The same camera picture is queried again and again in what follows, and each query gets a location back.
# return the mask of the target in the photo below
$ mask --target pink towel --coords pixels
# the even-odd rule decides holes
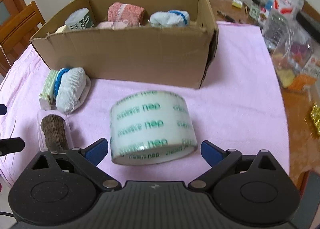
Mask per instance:
[[[0,103],[8,113],[0,116],[0,138],[22,137],[22,152],[0,157],[0,172],[12,185],[39,150],[36,115],[38,96],[49,73],[32,46],[23,53],[0,85]],[[289,140],[282,97],[260,29],[219,23],[219,43],[203,87],[199,90],[115,80],[92,80],[84,104],[68,116],[75,147],[85,148],[101,137],[109,140],[109,110],[121,98],[138,91],[168,90],[183,96],[200,144],[209,140],[222,149],[257,154],[268,149],[289,172]],[[167,163],[122,166],[111,154],[98,165],[119,180],[189,183],[210,166],[200,150]]]
[[[122,22],[128,20],[128,26],[139,26],[142,22],[144,8],[116,2],[109,7],[108,21]]]

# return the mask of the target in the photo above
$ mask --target gold tinsel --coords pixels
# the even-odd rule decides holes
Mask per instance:
[[[318,135],[320,136],[320,107],[314,103],[312,110],[310,112],[310,117],[313,121],[313,124],[316,128]]]

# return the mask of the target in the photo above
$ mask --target roll of packing tape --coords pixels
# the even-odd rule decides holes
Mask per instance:
[[[147,165],[181,158],[197,148],[185,100],[168,91],[139,92],[110,111],[112,162]]]

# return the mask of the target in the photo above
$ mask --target cardboard box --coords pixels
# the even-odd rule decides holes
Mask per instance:
[[[145,23],[157,11],[186,10],[193,25],[91,28],[55,34],[74,11],[85,7],[96,26],[106,19],[114,2],[144,7]],[[199,88],[216,52],[218,28],[209,0],[75,0],[30,41],[51,69],[83,67],[91,78]]]

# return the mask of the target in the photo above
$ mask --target wooden chair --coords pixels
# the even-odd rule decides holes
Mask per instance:
[[[36,2],[32,1],[30,5],[1,27],[0,74],[2,76],[7,74],[9,69],[12,67],[13,62],[21,56],[20,53],[18,54],[16,52],[16,45],[21,42],[20,47],[23,47],[21,51],[23,52],[23,50],[29,45],[29,41],[25,42],[24,37],[30,34],[30,32],[34,30],[39,23],[44,25],[45,21],[36,5]]]

